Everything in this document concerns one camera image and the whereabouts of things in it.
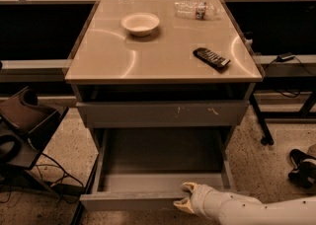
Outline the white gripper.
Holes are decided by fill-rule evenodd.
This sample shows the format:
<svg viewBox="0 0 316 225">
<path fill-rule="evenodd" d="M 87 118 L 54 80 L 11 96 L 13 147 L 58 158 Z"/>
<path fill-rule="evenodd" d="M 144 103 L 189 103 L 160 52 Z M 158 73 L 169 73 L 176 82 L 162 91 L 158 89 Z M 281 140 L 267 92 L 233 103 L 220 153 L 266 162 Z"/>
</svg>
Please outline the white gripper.
<svg viewBox="0 0 316 225">
<path fill-rule="evenodd" d="M 179 210 L 196 214 L 207 219 L 219 219 L 219 210 L 222 203 L 223 193 L 207 185 L 197 185 L 196 183 L 182 183 L 181 190 L 190 192 L 191 199 L 188 197 L 173 202 Z"/>
</svg>

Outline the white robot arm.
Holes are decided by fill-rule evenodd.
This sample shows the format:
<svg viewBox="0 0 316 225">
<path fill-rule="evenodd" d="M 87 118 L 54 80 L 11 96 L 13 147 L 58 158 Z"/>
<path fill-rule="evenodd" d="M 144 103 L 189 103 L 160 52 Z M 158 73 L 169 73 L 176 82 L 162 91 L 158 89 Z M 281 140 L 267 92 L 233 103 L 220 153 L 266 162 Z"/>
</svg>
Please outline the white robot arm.
<svg viewBox="0 0 316 225">
<path fill-rule="evenodd" d="M 183 183 L 190 195 L 174 205 L 187 213 L 213 219 L 220 225 L 316 225 L 316 197 L 274 203 L 208 185 Z"/>
</svg>

